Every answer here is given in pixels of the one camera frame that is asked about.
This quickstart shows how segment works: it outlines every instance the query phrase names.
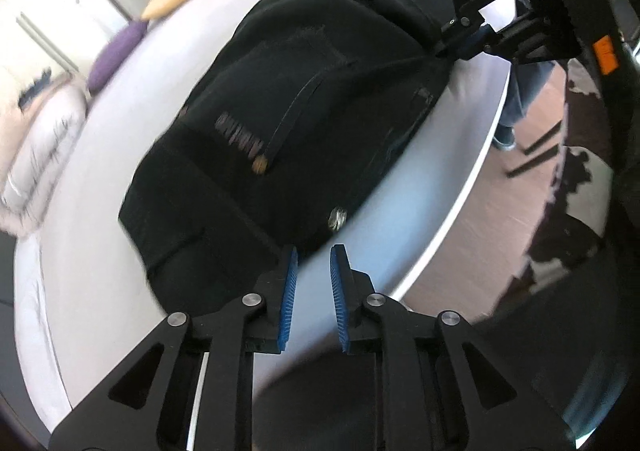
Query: wooden floor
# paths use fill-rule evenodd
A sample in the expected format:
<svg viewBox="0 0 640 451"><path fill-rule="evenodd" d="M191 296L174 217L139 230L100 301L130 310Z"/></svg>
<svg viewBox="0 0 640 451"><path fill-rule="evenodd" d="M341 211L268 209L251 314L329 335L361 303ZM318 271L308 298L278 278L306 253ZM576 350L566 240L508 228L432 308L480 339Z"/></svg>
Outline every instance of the wooden floor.
<svg viewBox="0 0 640 451"><path fill-rule="evenodd" d="M436 315L453 309L467 320L491 313L540 218L555 160L515 179L505 170L527 160L521 148L539 139L562 118L564 71L556 68L516 126L518 147L492 148L478 180L447 237L404 297L413 310ZM549 142L553 145L557 139Z"/></svg>

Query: metal screw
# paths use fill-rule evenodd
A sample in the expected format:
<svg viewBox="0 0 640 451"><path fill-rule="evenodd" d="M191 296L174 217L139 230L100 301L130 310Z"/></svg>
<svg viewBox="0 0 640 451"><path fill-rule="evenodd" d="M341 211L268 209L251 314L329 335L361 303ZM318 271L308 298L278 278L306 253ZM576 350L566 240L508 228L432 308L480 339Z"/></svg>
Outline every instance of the metal screw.
<svg viewBox="0 0 640 451"><path fill-rule="evenodd" d="M386 301L386 297L384 297L382 294L369 294L367 296L367 303L370 304L370 306L383 306L383 304L385 304Z"/></svg>
<svg viewBox="0 0 640 451"><path fill-rule="evenodd" d="M452 310L443 312L440 318L445 325L455 326L460 323L460 315L457 312L453 312Z"/></svg>
<svg viewBox="0 0 640 451"><path fill-rule="evenodd" d="M246 306L256 306L259 305L261 301L262 296L260 294L256 294L255 292L247 294L242 298L242 303L244 303Z"/></svg>
<svg viewBox="0 0 640 451"><path fill-rule="evenodd" d="M171 326L181 326L184 325L187 321L187 314L182 312L174 312L166 319L166 322Z"/></svg>

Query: black jacket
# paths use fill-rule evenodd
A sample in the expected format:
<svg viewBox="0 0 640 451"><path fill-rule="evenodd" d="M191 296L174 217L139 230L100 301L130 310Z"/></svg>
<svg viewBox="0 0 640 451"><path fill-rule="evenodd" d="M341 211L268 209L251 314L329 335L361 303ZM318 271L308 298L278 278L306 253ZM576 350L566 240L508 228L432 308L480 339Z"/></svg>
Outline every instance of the black jacket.
<svg viewBox="0 0 640 451"><path fill-rule="evenodd" d="M436 104L451 0L262 0L140 164L120 211L167 311L249 291L350 218Z"/></svg>

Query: bed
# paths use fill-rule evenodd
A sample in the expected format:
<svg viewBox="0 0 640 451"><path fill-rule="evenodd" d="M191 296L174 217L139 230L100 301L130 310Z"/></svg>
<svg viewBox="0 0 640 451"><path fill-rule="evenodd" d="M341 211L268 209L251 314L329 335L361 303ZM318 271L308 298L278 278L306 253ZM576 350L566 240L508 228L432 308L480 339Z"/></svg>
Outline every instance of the bed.
<svg viewBox="0 0 640 451"><path fill-rule="evenodd" d="M50 430L166 315L118 211L143 155L257 1L191 0L152 25L95 99L41 229L18 242L18 356ZM514 16L513 0L494 2L484 15L503 27ZM351 265L367 272L377 290L402 298L473 186L508 75L508 62L486 54L456 63L398 163L356 216L302 265L287 352L255 356L256 391L333 344L328 251L334 243L347 246Z"/></svg>

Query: person's leg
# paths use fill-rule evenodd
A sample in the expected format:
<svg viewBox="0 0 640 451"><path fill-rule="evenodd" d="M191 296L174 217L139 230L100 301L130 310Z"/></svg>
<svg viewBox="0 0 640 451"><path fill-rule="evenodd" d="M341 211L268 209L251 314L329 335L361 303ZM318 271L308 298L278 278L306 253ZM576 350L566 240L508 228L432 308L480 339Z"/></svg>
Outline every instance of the person's leg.
<svg viewBox="0 0 640 451"><path fill-rule="evenodd" d="M546 84L555 61L542 61L525 65L511 65L507 97L494 134L494 146L499 150L512 150L516 140L513 126L526 117L527 110Z"/></svg>

